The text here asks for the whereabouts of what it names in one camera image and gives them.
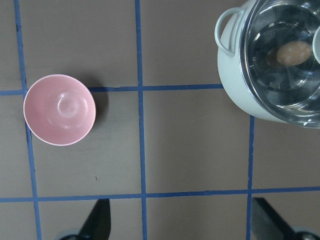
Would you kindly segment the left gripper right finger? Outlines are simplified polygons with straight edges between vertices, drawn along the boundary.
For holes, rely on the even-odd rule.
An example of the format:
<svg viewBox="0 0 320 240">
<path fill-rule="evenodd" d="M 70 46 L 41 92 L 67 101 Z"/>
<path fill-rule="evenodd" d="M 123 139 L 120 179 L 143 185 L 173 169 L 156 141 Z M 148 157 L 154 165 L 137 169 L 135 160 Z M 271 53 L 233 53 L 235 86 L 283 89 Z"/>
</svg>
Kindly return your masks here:
<svg viewBox="0 0 320 240">
<path fill-rule="evenodd" d="M 251 203 L 251 232 L 257 240 L 318 240 L 320 235 L 307 228 L 292 227 L 263 197 Z"/>
</svg>

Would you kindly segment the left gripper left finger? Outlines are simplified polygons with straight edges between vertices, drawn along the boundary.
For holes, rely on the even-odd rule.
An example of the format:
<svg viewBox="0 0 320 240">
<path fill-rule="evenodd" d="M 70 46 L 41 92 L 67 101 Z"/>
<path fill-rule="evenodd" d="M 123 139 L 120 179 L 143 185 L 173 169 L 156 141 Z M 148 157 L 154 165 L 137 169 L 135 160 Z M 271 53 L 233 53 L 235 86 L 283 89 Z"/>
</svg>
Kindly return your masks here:
<svg viewBox="0 0 320 240">
<path fill-rule="evenodd" d="M 111 234 L 110 200 L 98 199 L 77 234 L 59 237 L 59 240 L 108 240 Z"/>
</svg>

